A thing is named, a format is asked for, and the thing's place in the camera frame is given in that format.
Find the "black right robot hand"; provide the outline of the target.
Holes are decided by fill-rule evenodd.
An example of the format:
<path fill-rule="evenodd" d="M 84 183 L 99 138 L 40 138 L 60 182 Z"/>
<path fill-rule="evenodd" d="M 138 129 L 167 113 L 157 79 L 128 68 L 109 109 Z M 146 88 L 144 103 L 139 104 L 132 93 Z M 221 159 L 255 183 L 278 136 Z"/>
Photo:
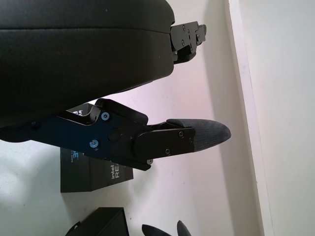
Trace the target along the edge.
<path fill-rule="evenodd" d="M 145 224 L 142 225 L 142 232 L 145 236 L 170 236 L 170 234 L 161 229 Z M 191 233 L 181 220 L 177 222 L 177 233 L 178 236 L 191 236 Z"/>

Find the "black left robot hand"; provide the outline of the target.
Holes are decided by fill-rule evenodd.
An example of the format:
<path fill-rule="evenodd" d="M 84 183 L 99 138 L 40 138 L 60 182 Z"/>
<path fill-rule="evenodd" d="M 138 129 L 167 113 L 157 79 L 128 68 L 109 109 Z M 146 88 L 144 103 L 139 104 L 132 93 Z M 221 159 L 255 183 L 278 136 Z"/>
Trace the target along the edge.
<path fill-rule="evenodd" d="M 206 26 L 175 24 L 165 0 L 3 0 L 0 138 L 29 140 L 146 171 L 154 159 L 231 137 L 205 119 L 148 117 L 107 99 L 192 60 Z"/>

